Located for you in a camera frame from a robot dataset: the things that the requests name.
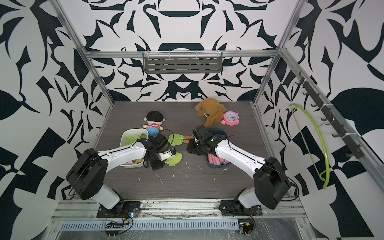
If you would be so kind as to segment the purple shovel pink handle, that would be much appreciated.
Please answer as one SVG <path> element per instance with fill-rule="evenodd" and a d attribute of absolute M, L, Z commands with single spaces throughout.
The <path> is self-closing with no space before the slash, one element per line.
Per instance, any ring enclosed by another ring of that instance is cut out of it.
<path fill-rule="evenodd" d="M 227 161 L 227 160 L 224 160 L 224 159 L 221 159 L 221 158 L 220 158 L 220 162 L 221 162 L 221 164 L 222 164 L 222 165 L 227 165 L 227 164 L 230 164 L 230 162 L 229 162 L 229 161 Z"/>
<path fill-rule="evenodd" d="M 221 162 L 220 162 L 220 160 L 218 159 L 218 157 L 216 157 L 216 156 L 213 155 L 213 154 L 209 154 L 209 155 L 208 155 L 208 160 L 209 160 L 209 163 L 210 163 L 211 165 L 214 165 L 214 166 L 221 165 Z"/>

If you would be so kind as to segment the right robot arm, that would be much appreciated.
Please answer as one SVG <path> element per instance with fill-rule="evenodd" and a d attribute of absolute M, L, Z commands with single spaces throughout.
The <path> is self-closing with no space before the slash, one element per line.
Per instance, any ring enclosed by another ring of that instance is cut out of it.
<path fill-rule="evenodd" d="M 229 138 L 214 135 L 204 126 L 198 126 L 192 133 L 195 139 L 189 141 L 188 153 L 199 156 L 212 154 L 227 160 L 254 182 L 254 187 L 243 189 L 228 207 L 220 207 L 222 212 L 243 214 L 259 205 L 274 210 L 290 190 L 291 183 L 276 158 L 265 159 L 248 153 L 231 143 Z"/>

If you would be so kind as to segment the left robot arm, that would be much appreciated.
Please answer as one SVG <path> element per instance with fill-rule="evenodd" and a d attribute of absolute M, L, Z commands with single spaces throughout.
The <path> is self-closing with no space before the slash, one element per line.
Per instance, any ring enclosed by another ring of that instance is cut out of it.
<path fill-rule="evenodd" d="M 108 213 L 121 216 L 127 211 L 125 201 L 104 183 L 106 175 L 123 164 L 140 159 L 156 171 L 176 153 L 163 135 L 140 138 L 130 145 L 107 151 L 88 149 L 70 169 L 66 180 L 82 200 L 95 201 Z"/>

